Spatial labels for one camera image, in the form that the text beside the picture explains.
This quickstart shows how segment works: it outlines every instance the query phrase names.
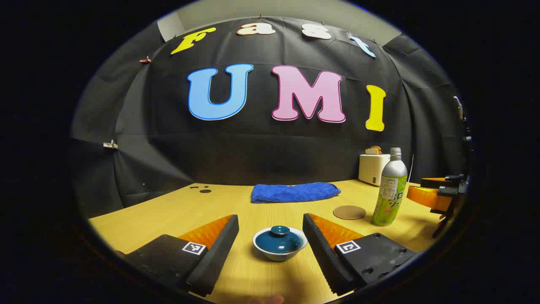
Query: bottle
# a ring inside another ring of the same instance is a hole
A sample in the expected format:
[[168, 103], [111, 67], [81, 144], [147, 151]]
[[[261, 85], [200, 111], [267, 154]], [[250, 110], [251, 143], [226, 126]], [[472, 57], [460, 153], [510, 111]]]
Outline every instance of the bottle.
[[372, 224], [376, 226], [392, 224], [400, 208], [406, 184], [407, 167], [401, 161], [401, 148], [391, 148], [390, 161], [382, 169], [381, 188], [373, 211]]

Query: gaiwan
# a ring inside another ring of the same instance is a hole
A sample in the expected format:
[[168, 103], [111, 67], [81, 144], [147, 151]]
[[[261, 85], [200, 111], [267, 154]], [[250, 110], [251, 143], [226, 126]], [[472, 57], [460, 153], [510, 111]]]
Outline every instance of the gaiwan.
[[273, 261], [294, 257], [307, 245], [307, 238], [298, 229], [286, 226], [265, 228], [253, 236], [253, 245]]

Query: yellow letter i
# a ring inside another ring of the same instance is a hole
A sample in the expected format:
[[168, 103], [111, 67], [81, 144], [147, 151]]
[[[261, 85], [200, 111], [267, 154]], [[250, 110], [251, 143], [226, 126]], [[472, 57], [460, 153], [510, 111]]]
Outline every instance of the yellow letter i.
[[366, 121], [366, 129], [380, 132], [384, 130], [384, 123], [382, 123], [382, 101], [386, 97], [386, 92], [374, 85], [368, 85], [367, 89], [371, 96], [371, 103], [369, 107], [369, 119]]

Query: orange soft pad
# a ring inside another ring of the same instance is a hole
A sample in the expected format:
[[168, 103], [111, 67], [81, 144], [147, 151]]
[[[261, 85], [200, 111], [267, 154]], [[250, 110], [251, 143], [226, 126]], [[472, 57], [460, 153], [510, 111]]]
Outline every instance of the orange soft pad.
[[452, 197], [438, 196], [437, 192], [438, 189], [410, 186], [407, 191], [407, 198], [431, 209], [448, 210]]
[[430, 180], [430, 181], [440, 181], [440, 182], [450, 182], [446, 180], [446, 177], [426, 177], [423, 180]]
[[334, 222], [323, 219], [322, 217], [308, 213], [315, 225], [321, 230], [325, 236], [326, 241], [330, 244], [332, 250], [337, 244], [345, 243], [347, 241], [356, 240], [363, 235], [356, 233], [348, 228], [338, 225]]
[[225, 225], [229, 222], [229, 220], [232, 218], [231, 215], [227, 215], [225, 217], [222, 217], [218, 220], [215, 220], [211, 223], [208, 223], [204, 226], [201, 226], [195, 230], [192, 230], [184, 235], [179, 236], [179, 239], [188, 241], [188, 242], [194, 242], [197, 244], [203, 244], [208, 249], [212, 247], [216, 239], [218, 238], [219, 234], [225, 227]]

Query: coaster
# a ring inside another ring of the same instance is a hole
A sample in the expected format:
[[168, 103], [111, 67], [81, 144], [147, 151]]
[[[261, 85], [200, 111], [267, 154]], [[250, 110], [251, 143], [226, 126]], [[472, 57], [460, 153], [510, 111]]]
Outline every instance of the coaster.
[[366, 210], [357, 206], [339, 206], [334, 209], [334, 215], [344, 220], [357, 220], [366, 215]]

